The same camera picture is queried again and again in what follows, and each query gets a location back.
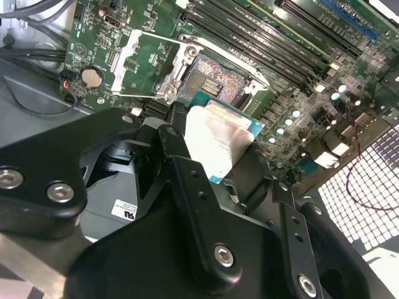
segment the white sticker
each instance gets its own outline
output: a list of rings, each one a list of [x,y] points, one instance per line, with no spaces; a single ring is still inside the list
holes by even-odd
[[[112,215],[133,221],[136,218],[137,206],[117,199],[112,208]]]

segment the perforated metal panel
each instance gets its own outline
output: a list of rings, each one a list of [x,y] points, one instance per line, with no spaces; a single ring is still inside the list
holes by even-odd
[[[377,208],[399,206],[399,126],[384,134],[363,152],[350,177],[349,190],[359,202]],[[399,209],[375,211],[351,199],[345,184],[350,167],[341,169],[319,188],[331,219],[348,238],[360,239],[366,250],[399,235]]]

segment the blue ram slot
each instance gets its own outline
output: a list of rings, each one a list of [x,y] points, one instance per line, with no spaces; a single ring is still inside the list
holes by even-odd
[[[341,9],[331,0],[319,0],[319,1],[324,5],[326,5],[328,8],[330,8],[331,10],[333,10],[338,16],[347,21],[350,25],[354,26],[354,28],[356,28],[365,36],[367,36],[370,40],[375,41],[378,38],[378,35],[372,32],[369,28],[366,28],[365,26],[361,25],[355,18],[353,18],[350,14],[347,14],[346,11]]]

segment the screw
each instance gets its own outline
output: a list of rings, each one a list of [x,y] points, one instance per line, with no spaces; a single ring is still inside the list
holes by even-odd
[[[15,169],[0,169],[0,189],[14,189],[22,184],[24,177]]]
[[[166,130],[170,135],[179,136],[179,132],[177,132],[176,129],[171,126],[169,126]]]
[[[273,219],[269,219],[268,221],[266,221],[266,225],[268,227],[272,227],[274,225],[274,220]]]
[[[175,87],[171,86],[171,87],[169,87],[167,92],[168,92],[169,95],[176,95],[177,94],[177,89]]]
[[[223,245],[217,245],[214,248],[214,257],[224,267],[229,268],[233,266],[234,257],[231,251]]]
[[[127,123],[133,123],[132,118],[130,118],[129,116],[123,116],[122,119],[127,122]]]
[[[279,184],[280,184],[281,189],[283,189],[284,191],[288,191],[287,185],[285,185],[285,184],[282,183],[282,182],[280,182]]]
[[[47,189],[47,196],[55,202],[70,201],[74,195],[72,187],[64,183],[55,183]]]
[[[303,291],[306,293],[306,295],[308,295],[311,298],[316,297],[316,295],[317,295],[316,288],[309,278],[307,278],[305,275],[300,274],[298,276],[298,282],[299,282],[300,288],[303,289]]]
[[[322,210],[321,210],[318,206],[316,206],[315,204],[312,205],[312,209],[313,209],[313,211],[315,211],[318,215],[323,214]]]
[[[197,55],[198,51],[194,47],[188,47],[187,48],[187,53],[188,53],[189,56],[195,57]]]

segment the black cable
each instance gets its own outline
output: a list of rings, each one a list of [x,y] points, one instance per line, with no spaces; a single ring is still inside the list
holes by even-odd
[[[42,0],[39,3],[17,8],[13,12],[7,12],[5,14],[0,14],[0,19],[19,19],[20,17],[31,16],[34,14],[40,14],[54,6],[58,3],[62,2],[62,0]]]
[[[1,56],[21,56],[21,55],[49,55],[49,56],[65,56],[65,50],[53,49],[7,49],[0,48]]]
[[[30,17],[22,17],[21,19],[27,22],[29,25],[48,25],[58,19],[74,2],[75,0],[67,0],[67,2],[65,2],[65,4],[55,14],[43,20],[33,20]]]
[[[5,84],[7,91],[9,92],[10,96],[12,97],[12,99],[14,100],[14,102],[17,104],[17,106],[19,108],[21,108],[22,110],[24,110],[26,113],[30,114],[30,115],[35,115],[35,116],[44,116],[44,117],[54,117],[54,116],[62,116],[65,115],[66,113],[68,113],[69,111],[73,110],[79,103],[79,99],[77,98],[76,94],[72,91],[72,89],[69,87],[67,89],[67,91],[72,95],[72,97],[74,98],[74,102],[73,104],[71,104],[71,106],[68,107],[68,109],[62,111],[62,112],[55,112],[55,113],[43,113],[43,112],[37,112],[34,110],[31,110],[27,107],[25,107],[19,100],[18,98],[15,96],[14,91],[12,90],[11,86],[8,84],[7,79],[5,78],[5,76],[0,73],[0,79],[1,81]]]
[[[46,26],[40,26],[36,24],[29,24],[33,29],[36,29],[37,31],[40,31],[41,33],[47,35],[51,40],[59,44],[63,48],[68,48],[68,41],[63,38],[62,36],[56,34],[53,30],[47,28]]]
[[[55,83],[60,83],[58,79],[58,74],[51,72],[50,70],[43,69],[42,67],[39,67],[37,64],[33,64],[29,61],[26,61],[24,59],[21,59],[19,57],[0,57],[1,59],[4,59],[22,69],[28,70],[31,73],[34,73],[35,75],[39,75],[43,78],[46,78],[50,81],[53,81]]]
[[[48,61],[48,62],[64,62],[65,56],[47,56],[47,55],[14,55],[12,57],[16,57],[19,59],[28,59],[28,60],[40,60],[40,61]]]

